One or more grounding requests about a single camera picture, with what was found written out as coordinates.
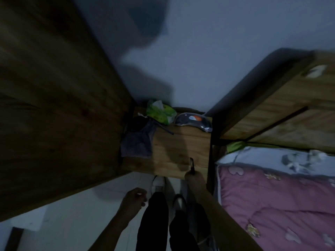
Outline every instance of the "leg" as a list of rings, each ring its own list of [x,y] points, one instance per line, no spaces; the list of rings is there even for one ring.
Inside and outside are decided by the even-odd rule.
[[[194,236],[189,232],[184,211],[176,211],[170,224],[170,247],[172,251],[200,251]]]
[[[137,234],[136,251],[165,251],[168,241],[169,208],[163,192],[149,199]]]

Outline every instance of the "bed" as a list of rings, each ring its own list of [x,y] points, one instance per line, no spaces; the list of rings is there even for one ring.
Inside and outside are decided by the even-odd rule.
[[[335,248],[335,157],[243,146],[216,162],[221,206],[263,250]]]

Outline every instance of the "gray cloth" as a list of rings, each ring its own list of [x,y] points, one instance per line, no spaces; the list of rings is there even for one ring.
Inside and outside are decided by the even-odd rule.
[[[138,157],[149,159],[152,156],[152,139],[156,124],[149,120],[143,129],[127,132],[121,141],[122,157]]]

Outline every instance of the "orange and white label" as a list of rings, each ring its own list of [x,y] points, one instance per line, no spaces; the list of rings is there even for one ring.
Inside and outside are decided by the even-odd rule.
[[[201,120],[202,120],[202,118],[199,117],[199,116],[197,116],[197,115],[191,115],[191,116],[189,117],[189,119],[190,119],[190,120],[197,120],[197,121],[201,121]]]

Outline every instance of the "shoe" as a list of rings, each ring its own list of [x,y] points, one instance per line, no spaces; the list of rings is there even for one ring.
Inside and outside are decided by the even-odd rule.
[[[172,208],[174,212],[176,211],[183,211],[185,214],[187,214],[187,204],[185,198],[181,194],[176,194],[173,203]]]
[[[165,191],[165,177],[161,177],[156,175],[151,184],[151,195],[156,192],[163,192]]]

